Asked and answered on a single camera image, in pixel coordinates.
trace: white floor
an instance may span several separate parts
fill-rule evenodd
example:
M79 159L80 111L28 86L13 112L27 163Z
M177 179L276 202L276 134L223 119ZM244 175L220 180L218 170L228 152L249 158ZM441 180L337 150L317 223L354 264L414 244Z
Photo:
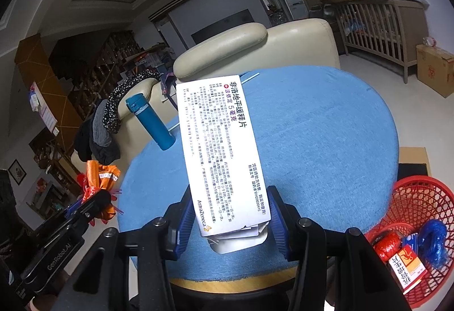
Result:
M410 76L401 76L354 55L340 57L341 68L370 84L385 100L396 122L400 146L426 147L432 176L454 189L454 95L443 98ZM118 227L116 218L109 226ZM100 221L84 235L85 245L66 271L72 273L94 240L106 228ZM130 296L137 294L137 272L130 266ZM433 311L454 282L454 274L438 293L418 311Z

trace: blue round table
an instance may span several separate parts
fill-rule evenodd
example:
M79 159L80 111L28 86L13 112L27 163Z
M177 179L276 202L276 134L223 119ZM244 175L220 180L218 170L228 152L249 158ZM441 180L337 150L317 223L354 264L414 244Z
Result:
M265 69L241 79L257 72L243 89L265 184L325 229L371 229L386 213L398 169L396 126L383 99L335 68ZM151 141L132 161L121 185L121 231L162 216L188 186L179 128L173 133L169 150ZM295 265L278 252L271 231L261 245L220 255L195 222L186 252L167 270L170 278L233 281Z

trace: screw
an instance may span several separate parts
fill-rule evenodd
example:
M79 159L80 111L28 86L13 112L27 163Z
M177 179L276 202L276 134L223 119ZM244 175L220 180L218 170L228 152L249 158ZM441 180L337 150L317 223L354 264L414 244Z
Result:
M300 224L303 228L306 228L312 224L312 221L307 217L302 217L300 220L298 220L298 224Z
M113 236L116 231L117 230L115 228L107 228L103 234L106 238L109 238L109 237Z
M355 228L355 227L350 228L350 229L348 230L348 232L349 232L351 235L353 235L353 236L358 236L358 235L361 234L361 231L360 231L358 228Z
M153 221L151 222L151 224L153 224L154 226L162 226L166 223L166 219L164 219L162 216L160 217L155 217L153 219Z

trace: blue water bottle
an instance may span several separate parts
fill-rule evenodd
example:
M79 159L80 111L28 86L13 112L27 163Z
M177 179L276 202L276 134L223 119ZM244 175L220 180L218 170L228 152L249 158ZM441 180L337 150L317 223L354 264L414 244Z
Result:
M175 143L175 137L170 134L142 93L127 98L126 106L139 119L161 150L165 151L171 148Z

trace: small orange box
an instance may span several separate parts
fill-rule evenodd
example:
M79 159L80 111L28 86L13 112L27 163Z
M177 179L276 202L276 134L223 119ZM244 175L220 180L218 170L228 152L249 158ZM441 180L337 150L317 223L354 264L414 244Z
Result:
M403 294L407 294L416 287L427 274L427 270L419 257L407 244L388 261L399 281Z

